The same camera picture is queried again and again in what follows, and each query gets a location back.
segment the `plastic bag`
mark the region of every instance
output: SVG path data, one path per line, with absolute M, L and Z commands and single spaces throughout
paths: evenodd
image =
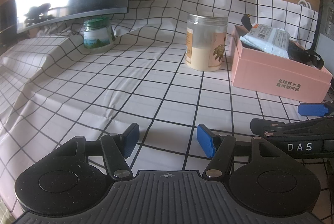
M 289 59 L 289 38 L 289 33 L 283 29 L 255 24 L 245 36 L 240 37 L 240 40 L 266 53 Z

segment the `plastic jar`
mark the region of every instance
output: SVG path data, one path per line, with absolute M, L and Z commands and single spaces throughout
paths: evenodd
M 227 15 L 188 13 L 186 64 L 199 71 L 218 70 L 223 61 L 227 27 Z
M 83 45 L 94 51 L 104 51 L 115 41 L 114 33 L 106 17 L 89 19 L 84 22 Z

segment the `metal screw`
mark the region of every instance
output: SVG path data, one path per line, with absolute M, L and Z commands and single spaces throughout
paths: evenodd
M 117 178 L 125 178 L 130 175 L 130 172 L 125 169 L 119 169 L 114 172 L 114 176 Z
M 205 174 L 209 178 L 217 178 L 217 177 L 220 177 L 223 173 L 218 169 L 209 169 L 205 172 Z

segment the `green jar lid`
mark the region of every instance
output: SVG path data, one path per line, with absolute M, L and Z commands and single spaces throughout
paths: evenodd
M 109 19 L 106 17 L 93 18 L 84 22 L 85 30 L 91 31 L 106 27 L 109 25 Z

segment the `blue gripper pad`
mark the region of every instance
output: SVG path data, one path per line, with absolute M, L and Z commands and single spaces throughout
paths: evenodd
M 298 106 L 298 113 L 301 116 L 323 117 L 328 114 L 329 109 L 323 103 L 301 103 Z
M 132 123 L 122 134 L 122 138 L 124 143 L 121 153 L 124 158 L 128 158 L 139 140 L 139 125 L 137 123 Z
M 201 124 L 197 126 L 197 141 L 201 145 L 205 155 L 208 158 L 212 158 L 214 154 L 216 153 L 216 148 L 213 145 L 213 138 L 212 136 L 207 132 L 209 129 Z

